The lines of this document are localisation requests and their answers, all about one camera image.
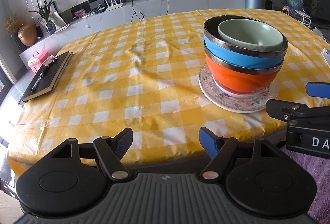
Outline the clear glass flower plate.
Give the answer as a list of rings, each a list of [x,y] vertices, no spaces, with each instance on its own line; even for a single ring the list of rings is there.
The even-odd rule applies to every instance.
[[[221,91],[215,85],[206,64],[199,71],[199,86],[203,94],[213,104],[224,110],[239,114],[250,114],[265,109],[267,101],[275,99],[279,93],[277,80],[274,80],[259,95],[247,99],[234,98]]]

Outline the blue steel bowl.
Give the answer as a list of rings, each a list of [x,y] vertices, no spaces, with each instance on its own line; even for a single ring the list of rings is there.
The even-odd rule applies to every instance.
[[[222,40],[218,33],[218,25],[229,19],[251,18],[234,15],[222,15],[209,18],[204,22],[204,42],[209,51],[211,51],[211,53],[215,56],[230,64],[257,69],[272,68],[279,65],[284,60],[284,56],[289,46],[289,42],[284,35],[283,49],[276,52],[262,52],[244,49]]]

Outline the orange steel bowl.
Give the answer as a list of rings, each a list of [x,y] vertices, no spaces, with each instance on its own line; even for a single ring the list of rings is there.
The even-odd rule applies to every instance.
[[[204,52],[206,65],[214,79],[231,92],[240,94],[261,92],[275,79],[284,62],[266,69],[246,68],[218,58],[209,51],[206,45],[204,45]]]

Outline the green ceramic bowl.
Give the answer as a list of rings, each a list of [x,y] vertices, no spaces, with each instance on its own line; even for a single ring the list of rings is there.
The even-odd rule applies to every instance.
[[[283,49],[284,37],[274,27],[252,19],[229,19],[218,25],[222,40],[240,48],[262,52]]]

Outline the small white printed plate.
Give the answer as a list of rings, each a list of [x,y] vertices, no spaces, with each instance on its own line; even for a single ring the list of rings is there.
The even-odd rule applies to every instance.
[[[226,88],[225,86],[223,86],[221,83],[219,83],[215,78],[214,76],[212,76],[213,78],[213,81],[215,83],[215,85],[221,90],[223,91],[224,93],[234,97],[234,98],[241,98],[241,99],[247,99],[247,98],[252,98],[256,95],[259,95],[261,94],[261,92],[263,90],[265,90],[265,88],[261,91],[257,91],[257,92],[251,92],[251,93],[238,93],[238,92],[233,92],[231,91],[230,89]]]

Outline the yellow checkered tablecloth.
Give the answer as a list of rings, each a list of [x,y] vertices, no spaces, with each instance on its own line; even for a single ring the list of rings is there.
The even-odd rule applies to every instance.
[[[329,104],[305,92],[308,82],[329,81],[321,56],[327,43],[282,12],[203,10],[130,22],[63,47],[62,52],[73,56],[55,90],[28,101],[12,131],[7,160],[15,174],[21,175],[66,139],[91,143],[126,127],[134,132],[123,158],[126,165],[202,154],[198,133],[203,126],[240,141],[280,129],[283,123],[265,111],[229,112],[201,92],[203,24],[219,15],[261,20],[287,37],[289,47],[276,77],[279,99],[310,107]]]

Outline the pink small chair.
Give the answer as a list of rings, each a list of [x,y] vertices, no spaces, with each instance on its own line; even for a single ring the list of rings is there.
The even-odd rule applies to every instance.
[[[282,12],[286,15],[292,16],[292,9],[288,5],[283,6]]]

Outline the blue water jug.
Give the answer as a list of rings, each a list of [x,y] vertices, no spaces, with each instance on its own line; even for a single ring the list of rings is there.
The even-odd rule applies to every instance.
[[[303,0],[286,0],[286,5],[293,13],[295,10],[301,11],[303,8]]]

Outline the black notebook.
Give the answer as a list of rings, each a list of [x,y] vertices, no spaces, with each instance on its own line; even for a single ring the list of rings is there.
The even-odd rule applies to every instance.
[[[22,95],[21,100],[23,102],[28,102],[29,100],[35,99],[36,97],[45,95],[51,92],[52,90],[54,90],[59,81],[59,78],[61,77],[67,64],[71,60],[72,55],[73,55],[72,52],[67,51],[59,56],[56,56],[58,60],[54,64],[49,66],[48,71],[45,73],[45,76],[39,82],[36,90],[32,92],[31,91],[32,86],[34,85],[38,76],[45,68],[45,66],[42,65],[42,67],[38,70],[32,81],[26,88],[25,92]]]

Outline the black pen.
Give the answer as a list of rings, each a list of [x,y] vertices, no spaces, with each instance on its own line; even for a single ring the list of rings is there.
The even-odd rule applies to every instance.
[[[45,73],[48,71],[49,66],[45,66],[44,70],[41,72],[41,74],[38,76],[36,82],[31,88],[31,91],[34,92],[39,84],[39,82],[42,80],[42,78],[45,76]]]

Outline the pink storage box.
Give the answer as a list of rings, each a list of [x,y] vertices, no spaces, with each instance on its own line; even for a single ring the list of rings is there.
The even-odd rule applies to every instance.
[[[42,51],[41,53],[35,51],[28,61],[28,66],[34,73],[37,73],[48,56],[49,53],[47,51]]]

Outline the white TV cabinet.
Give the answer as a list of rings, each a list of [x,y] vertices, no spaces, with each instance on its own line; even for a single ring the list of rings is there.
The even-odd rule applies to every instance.
[[[28,61],[35,51],[47,51],[55,55],[68,43],[84,36],[113,28],[122,24],[137,21],[140,18],[206,9],[243,9],[245,0],[133,0],[122,7],[76,20],[66,29],[51,36],[46,36],[29,49],[20,54],[23,64],[28,67]]]

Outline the bronze round vase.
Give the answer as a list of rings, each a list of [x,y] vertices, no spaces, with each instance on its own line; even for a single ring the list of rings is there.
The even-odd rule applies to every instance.
[[[27,47],[34,45],[37,41],[37,31],[33,22],[28,22],[19,27],[17,36]]]

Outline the white wifi router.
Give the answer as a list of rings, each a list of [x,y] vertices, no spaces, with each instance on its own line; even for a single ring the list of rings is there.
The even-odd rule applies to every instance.
[[[104,0],[106,2],[105,11],[111,11],[123,6],[122,0]]]

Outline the green plant in blue vase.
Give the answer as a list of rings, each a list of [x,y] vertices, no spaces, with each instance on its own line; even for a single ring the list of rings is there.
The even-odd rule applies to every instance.
[[[36,0],[37,6],[36,10],[29,11],[29,13],[37,13],[41,16],[43,20],[46,22],[46,31],[52,35],[55,33],[56,26],[55,24],[50,20],[50,12],[51,12],[51,6],[54,4],[54,1],[52,0]]]

